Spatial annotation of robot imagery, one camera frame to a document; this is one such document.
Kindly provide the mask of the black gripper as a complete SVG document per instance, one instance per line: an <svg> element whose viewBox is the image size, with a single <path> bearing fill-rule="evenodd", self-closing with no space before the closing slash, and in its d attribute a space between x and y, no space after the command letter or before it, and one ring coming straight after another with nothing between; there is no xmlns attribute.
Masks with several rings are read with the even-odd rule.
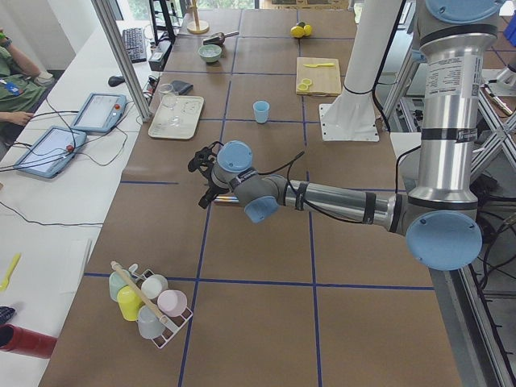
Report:
<svg viewBox="0 0 516 387"><path fill-rule="evenodd" d="M217 185L211 176L217 156L214 152L214 147L216 145L222 145L222 143L214 141L210 145L196 151L194 157L188 163L188 170L190 173L198 170L208 182L208 189L198 202L198 205L202 209L206 209L218 195L223 193L222 186Z"/></svg>

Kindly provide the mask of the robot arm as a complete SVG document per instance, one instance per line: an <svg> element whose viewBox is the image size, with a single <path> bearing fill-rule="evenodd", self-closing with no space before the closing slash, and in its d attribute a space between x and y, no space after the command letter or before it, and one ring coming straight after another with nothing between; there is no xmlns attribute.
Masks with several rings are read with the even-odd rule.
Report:
<svg viewBox="0 0 516 387"><path fill-rule="evenodd" d="M260 173L252 150L238 140L214 142L188 164L208 188L207 207L234 194L259 223L280 206L316 211L345 223L376 224L404 235L411 254L429 268L450 271L473 262L482 247L477 199L470 190L477 137L483 55L497 39L499 1L422 1L414 41L427 61L421 147L416 186L389 198L371 192L295 181Z"/></svg>

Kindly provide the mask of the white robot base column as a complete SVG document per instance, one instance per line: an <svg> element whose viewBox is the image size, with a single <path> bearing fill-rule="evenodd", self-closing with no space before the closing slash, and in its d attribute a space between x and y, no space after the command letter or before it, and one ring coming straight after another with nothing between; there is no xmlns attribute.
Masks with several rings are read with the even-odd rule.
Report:
<svg viewBox="0 0 516 387"><path fill-rule="evenodd" d="M319 106L322 139L326 142L379 140L378 115L386 111L374 104L375 88L383 98L396 85L395 78L410 52L407 31L414 10L405 1L365 1L342 93Z"/></svg>

